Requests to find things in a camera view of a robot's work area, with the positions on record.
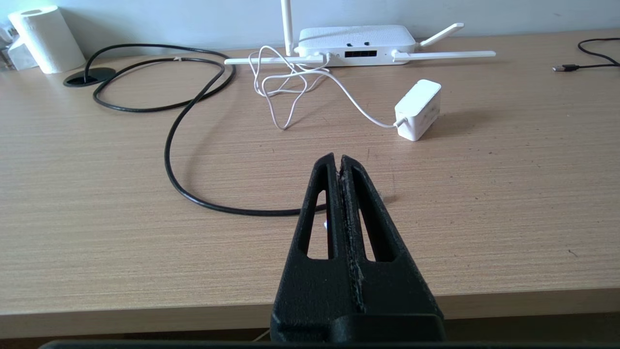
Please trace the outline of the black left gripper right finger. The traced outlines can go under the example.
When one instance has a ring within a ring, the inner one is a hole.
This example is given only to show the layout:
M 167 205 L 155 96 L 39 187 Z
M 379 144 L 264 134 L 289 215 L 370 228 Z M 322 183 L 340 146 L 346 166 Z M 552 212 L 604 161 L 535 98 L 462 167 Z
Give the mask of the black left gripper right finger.
M 341 201 L 357 309 L 442 316 L 369 174 L 349 156 L 341 158 Z

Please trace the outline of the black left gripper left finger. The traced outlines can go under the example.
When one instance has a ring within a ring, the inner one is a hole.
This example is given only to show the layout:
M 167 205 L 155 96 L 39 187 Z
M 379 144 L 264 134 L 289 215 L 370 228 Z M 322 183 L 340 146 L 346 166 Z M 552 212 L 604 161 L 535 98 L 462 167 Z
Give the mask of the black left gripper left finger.
M 355 269 L 359 215 L 345 191 L 343 170 L 329 153 L 314 164 L 279 284 L 273 315 L 277 317 L 339 317 L 362 311 L 362 293 Z M 327 202 L 325 260 L 308 256 L 318 196 Z

